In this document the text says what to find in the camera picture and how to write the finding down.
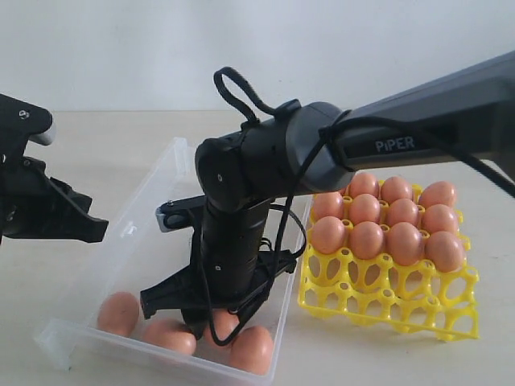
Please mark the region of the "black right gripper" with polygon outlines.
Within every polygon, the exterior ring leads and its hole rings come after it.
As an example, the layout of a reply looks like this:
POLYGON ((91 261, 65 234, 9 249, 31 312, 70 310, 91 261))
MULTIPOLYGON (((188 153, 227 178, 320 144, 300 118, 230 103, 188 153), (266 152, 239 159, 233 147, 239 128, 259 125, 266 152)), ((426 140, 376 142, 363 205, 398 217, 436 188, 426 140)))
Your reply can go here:
POLYGON ((210 302, 201 305, 200 277, 189 265, 140 292, 144 319, 160 310, 181 310, 183 321, 197 339, 208 328, 212 340, 235 340, 264 303, 253 299, 271 276, 277 277, 288 266, 287 251, 277 257, 260 251, 271 204, 270 200, 257 201, 228 213, 207 201, 201 221, 200 255, 210 302), (218 333, 216 311, 237 318, 238 324, 225 336, 218 333))

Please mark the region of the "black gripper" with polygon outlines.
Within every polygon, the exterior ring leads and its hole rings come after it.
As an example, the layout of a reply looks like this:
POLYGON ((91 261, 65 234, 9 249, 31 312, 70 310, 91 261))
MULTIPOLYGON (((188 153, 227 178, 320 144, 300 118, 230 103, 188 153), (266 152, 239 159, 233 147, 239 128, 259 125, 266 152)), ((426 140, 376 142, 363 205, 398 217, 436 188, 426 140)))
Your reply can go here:
POLYGON ((45 162, 23 156, 1 162, 1 237, 103 241, 109 221, 89 214, 93 199, 45 169, 45 162))

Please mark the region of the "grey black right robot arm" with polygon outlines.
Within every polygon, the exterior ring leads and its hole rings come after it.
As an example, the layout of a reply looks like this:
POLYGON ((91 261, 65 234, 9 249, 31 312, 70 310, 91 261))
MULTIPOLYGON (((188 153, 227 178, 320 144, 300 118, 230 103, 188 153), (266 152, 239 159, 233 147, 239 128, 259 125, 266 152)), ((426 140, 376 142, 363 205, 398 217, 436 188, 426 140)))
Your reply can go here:
POLYGON ((196 334, 226 309, 246 324, 297 255, 282 238, 262 251, 276 199, 338 191, 358 170, 460 161, 514 192, 514 55, 506 53, 358 109, 265 104, 234 68, 214 73, 244 116, 196 149, 202 195, 156 209, 163 232, 192 228, 190 261, 140 293, 142 313, 180 310, 196 334))

